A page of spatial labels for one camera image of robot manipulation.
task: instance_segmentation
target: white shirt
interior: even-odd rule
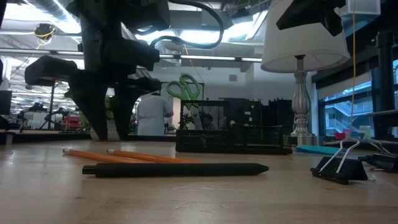
[[[170,104],[160,96],[148,96],[137,107],[138,135],[164,136],[164,115],[173,112]]]

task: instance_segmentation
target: binder clip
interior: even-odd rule
[[[339,150],[332,157],[325,156],[316,168],[311,168],[314,177],[320,177],[344,185],[348,184],[349,180],[368,180],[362,162],[357,159],[347,159],[350,150],[359,145],[359,140],[353,139],[356,143],[347,149],[343,158],[336,158],[343,151],[343,143],[347,140],[350,139],[340,142]]]
[[[398,173],[398,157],[389,152],[377,140],[369,140],[369,143],[377,148],[382,154],[375,153],[371,156],[364,156],[358,159],[360,159],[361,161],[365,161],[378,169],[382,169],[387,172]]]

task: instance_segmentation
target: ceiling duct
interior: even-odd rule
[[[80,33],[79,20],[66,10],[69,0],[23,0],[48,15],[50,21],[65,33]]]

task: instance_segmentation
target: pencil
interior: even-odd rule
[[[139,159],[142,161],[150,161],[150,162],[159,162],[159,163],[200,163],[200,161],[195,161],[192,159],[176,159],[176,158],[169,158],[164,156],[154,156],[149,154],[143,154],[138,152],[126,152],[126,151],[119,151],[108,149],[107,153],[115,156],[123,156],[132,159]]]
[[[141,161],[138,159],[130,159],[130,158],[125,158],[125,157],[120,157],[120,156],[103,155],[103,154],[99,154],[99,153],[77,151],[77,150],[73,150],[73,149],[64,149],[63,153],[67,154],[67,155],[71,155],[71,156],[78,156],[78,157],[82,157],[85,159],[92,159],[92,160],[101,161],[101,162],[112,162],[112,163],[143,163],[143,162],[147,162],[147,161]]]

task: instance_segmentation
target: silver lamp stand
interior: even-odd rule
[[[304,72],[304,56],[296,56],[297,72],[294,73],[296,91],[292,102],[292,110],[295,114],[295,129],[291,136],[297,137],[298,145],[319,146],[323,145],[323,139],[314,136],[307,129],[307,113],[311,110],[311,100],[305,86],[307,73]]]

